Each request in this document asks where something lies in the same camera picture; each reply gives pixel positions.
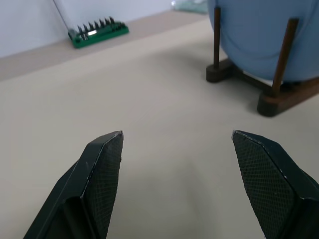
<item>wooden stand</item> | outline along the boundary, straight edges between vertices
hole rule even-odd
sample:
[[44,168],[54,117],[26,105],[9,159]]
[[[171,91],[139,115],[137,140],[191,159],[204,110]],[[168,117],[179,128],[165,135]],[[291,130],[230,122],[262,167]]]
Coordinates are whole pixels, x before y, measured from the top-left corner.
[[273,117],[319,93],[319,77],[300,83],[284,83],[282,79],[293,44],[299,19],[289,19],[272,86],[245,75],[229,59],[219,62],[220,7],[215,8],[214,23],[214,63],[206,68],[206,79],[217,83],[226,78],[236,77],[263,90],[259,97],[257,111]]

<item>beige table surface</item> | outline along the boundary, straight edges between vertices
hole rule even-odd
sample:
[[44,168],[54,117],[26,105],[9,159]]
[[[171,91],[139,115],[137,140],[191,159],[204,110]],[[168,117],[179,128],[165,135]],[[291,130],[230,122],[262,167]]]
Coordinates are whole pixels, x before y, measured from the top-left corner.
[[123,130],[108,238],[263,239],[232,130],[279,142],[319,181],[319,97],[272,119],[258,115],[255,88],[205,81],[212,35],[202,18],[29,73],[7,69],[0,81],[0,238],[22,238],[85,145]]

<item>white wall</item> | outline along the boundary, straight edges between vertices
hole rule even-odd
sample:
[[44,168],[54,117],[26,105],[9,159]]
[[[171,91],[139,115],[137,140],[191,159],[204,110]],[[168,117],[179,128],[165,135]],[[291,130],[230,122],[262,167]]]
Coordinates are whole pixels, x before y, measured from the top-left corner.
[[[170,0],[57,0],[71,25],[113,16],[129,21],[170,9]],[[67,37],[53,0],[4,0],[0,4],[0,58]]]

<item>green screwdriver bit holder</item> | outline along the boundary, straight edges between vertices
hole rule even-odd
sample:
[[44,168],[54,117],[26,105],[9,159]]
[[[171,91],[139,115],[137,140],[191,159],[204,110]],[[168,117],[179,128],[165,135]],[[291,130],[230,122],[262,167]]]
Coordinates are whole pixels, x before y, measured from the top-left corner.
[[109,20],[100,19],[94,24],[89,23],[88,26],[84,24],[83,28],[78,26],[78,31],[74,29],[68,31],[75,48],[88,46],[126,33],[129,33],[129,28],[123,22],[114,21],[112,17]]

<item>light blue ball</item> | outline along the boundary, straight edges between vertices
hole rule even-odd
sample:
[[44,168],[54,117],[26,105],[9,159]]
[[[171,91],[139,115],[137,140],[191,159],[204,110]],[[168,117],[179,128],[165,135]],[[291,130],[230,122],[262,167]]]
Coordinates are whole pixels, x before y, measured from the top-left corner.
[[221,46],[239,68],[272,80],[288,20],[298,17],[284,81],[319,76],[319,0],[208,0],[212,26],[216,5]]

